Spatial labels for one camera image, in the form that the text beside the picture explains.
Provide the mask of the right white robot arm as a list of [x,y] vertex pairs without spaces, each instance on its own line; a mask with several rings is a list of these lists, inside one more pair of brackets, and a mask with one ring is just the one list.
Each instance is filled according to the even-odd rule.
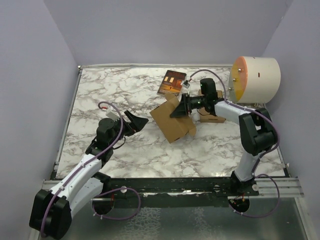
[[202,79],[200,90],[201,96],[182,94],[180,103],[170,117],[182,118],[194,109],[204,108],[211,115],[238,124],[243,154],[237,168],[231,173],[229,189],[234,195],[240,196],[254,184],[255,171],[261,158],[278,147],[279,136],[265,108],[247,108],[218,97],[212,78]]

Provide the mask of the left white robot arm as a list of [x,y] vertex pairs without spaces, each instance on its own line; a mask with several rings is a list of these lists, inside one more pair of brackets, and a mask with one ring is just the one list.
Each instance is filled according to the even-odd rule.
[[74,216],[95,196],[106,197],[111,190],[100,169],[109,161],[114,145],[122,137],[140,132],[148,119],[126,110],[129,122],[122,117],[103,118],[96,136],[86,149],[80,162],[59,183],[49,190],[41,189],[34,198],[29,226],[44,236],[60,240],[69,230]]

